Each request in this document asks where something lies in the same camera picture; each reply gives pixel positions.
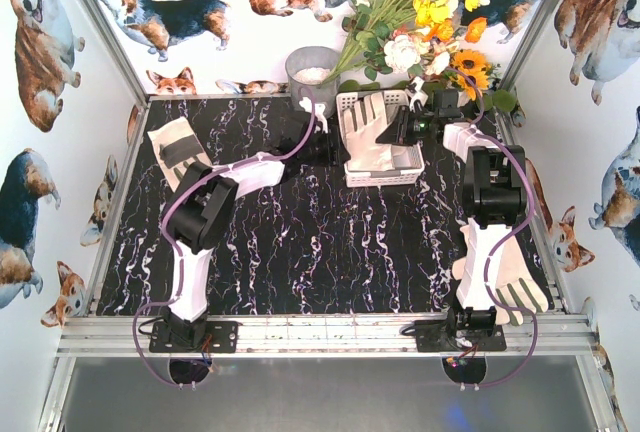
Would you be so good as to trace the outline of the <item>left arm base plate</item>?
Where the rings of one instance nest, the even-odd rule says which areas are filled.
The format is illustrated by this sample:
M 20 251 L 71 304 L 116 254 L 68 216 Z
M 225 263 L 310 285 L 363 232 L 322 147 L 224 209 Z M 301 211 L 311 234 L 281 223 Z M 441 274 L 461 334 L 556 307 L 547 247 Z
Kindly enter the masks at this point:
M 195 325 L 160 322 L 153 326 L 149 342 L 152 353 L 236 352 L 239 323 L 204 321 Z

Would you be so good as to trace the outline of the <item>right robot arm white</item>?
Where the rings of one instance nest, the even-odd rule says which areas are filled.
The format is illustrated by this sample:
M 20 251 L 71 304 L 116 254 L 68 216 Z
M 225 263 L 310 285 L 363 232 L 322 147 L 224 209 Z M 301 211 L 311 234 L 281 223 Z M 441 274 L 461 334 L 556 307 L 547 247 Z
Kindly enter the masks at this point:
M 497 278 L 504 244 L 522 230 L 517 224 L 532 192 L 526 184 L 525 154 L 466 122 L 457 92 L 422 91 L 399 105 L 378 144 L 409 147 L 432 137 L 464 163 L 461 203 L 468 219 L 469 242 L 456 291 L 460 308 L 485 311 L 498 306 Z

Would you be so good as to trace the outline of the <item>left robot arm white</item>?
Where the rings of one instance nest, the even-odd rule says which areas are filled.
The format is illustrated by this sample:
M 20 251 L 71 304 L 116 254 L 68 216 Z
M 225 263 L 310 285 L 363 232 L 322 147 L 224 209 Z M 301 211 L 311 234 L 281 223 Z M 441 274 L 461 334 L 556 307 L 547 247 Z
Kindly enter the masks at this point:
M 319 114 L 281 136 L 273 153 L 258 152 L 240 161 L 213 165 L 185 118 L 151 131 L 158 164 L 174 195 L 166 204 L 161 233 L 174 252 L 169 317 L 193 324 L 208 310 L 206 284 L 209 262 L 223 238 L 238 198 L 282 182 L 287 167 L 304 158 L 310 144 L 330 131 Z

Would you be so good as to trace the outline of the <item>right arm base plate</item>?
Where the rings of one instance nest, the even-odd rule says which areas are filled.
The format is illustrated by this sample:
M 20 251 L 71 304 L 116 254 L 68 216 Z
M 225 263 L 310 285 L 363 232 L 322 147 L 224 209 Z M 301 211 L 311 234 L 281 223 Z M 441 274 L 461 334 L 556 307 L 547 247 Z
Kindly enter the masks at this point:
M 502 352 L 507 348 L 503 329 L 496 323 L 495 307 L 475 310 L 452 307 L 443 319 L 416 320 L 401 329 L 417 350 L 427 352 Z

